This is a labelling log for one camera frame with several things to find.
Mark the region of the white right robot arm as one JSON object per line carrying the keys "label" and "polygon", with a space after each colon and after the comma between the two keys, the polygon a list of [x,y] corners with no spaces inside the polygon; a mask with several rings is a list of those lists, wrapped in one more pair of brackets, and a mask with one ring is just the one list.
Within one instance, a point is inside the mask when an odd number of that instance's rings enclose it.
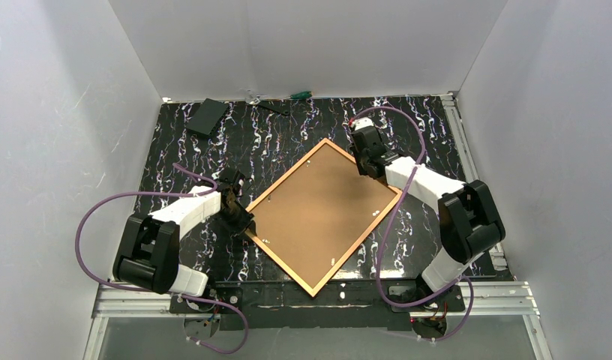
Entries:
{"label": "white right robot arm", "polygon": [[369,118],[353,120],[350,128],[351,151],[360,175],[400,189],[437,214],[441,249],[416,281],[421,297],[445,287],[506,237],[491,191],[483,181],[454,180],[397,153],[386,145]]}

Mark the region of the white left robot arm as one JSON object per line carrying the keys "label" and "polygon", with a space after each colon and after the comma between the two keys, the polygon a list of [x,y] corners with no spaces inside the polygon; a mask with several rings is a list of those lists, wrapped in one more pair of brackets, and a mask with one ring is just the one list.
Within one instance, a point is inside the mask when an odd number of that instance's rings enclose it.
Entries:
{"label": "white left robot arm", "polygon": [[182,197],[150,214],[132,214],[121,237],[112,275],[154,293],[200,297],[209,276],[179,262],[180,241],[194,227],[216,216],[230,236],[255,230],[254,216],[239,202],[247,178],[236,169],[217,177],[217,189],[195,186],[198,197]]}

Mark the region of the orange wooden picture frame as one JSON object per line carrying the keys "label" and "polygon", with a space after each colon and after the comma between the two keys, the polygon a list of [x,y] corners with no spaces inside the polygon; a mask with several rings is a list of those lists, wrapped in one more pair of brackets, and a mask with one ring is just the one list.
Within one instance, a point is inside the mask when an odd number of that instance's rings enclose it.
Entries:
{"label": "orange wooden picture frame", "polygon": [[314,297],[400,198],[323,139],[247,207],[245,234]]}

